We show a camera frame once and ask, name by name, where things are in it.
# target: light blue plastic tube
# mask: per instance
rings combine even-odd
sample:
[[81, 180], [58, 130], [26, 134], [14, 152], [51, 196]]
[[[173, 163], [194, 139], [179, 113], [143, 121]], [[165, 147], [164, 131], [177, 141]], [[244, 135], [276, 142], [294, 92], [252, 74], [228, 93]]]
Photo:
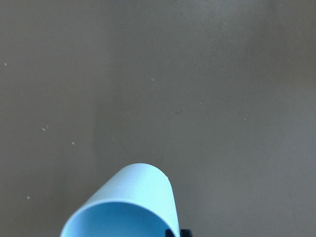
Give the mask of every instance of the light blue plastic tube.
[[143, 163], [120, 170], [65, 224], [61, 237], [180, 237], [169, 179]]

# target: black object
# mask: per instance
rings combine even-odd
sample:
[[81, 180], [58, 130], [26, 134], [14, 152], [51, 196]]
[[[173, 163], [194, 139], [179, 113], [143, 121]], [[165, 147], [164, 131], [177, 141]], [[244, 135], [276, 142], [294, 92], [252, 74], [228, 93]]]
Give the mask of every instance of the black object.
[[[192, 232], [190, 230], [181, 230], [181, 237], [192, 237]], [[172, 231], [170, 229], [166, 230], [165, 237], [174, 237]]]

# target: gray surface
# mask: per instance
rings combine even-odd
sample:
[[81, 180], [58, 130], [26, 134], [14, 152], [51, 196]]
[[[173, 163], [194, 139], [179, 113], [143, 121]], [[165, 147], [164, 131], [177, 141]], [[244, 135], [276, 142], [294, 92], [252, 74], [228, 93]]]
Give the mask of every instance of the gray surface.
[[134, 162], [195, 237], [315, 236], [316, 2], [89, 2], [0, 2], [0, 236]]

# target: gray wall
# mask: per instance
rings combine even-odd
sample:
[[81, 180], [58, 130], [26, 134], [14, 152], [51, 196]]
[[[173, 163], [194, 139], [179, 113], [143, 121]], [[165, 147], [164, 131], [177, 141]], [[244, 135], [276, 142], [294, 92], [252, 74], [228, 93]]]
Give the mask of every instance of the gray wall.
[[0, 22], [0, 236], [58, 236], [135, 162], [194, 237], [316, 235], [314, 0], [3, 0]]

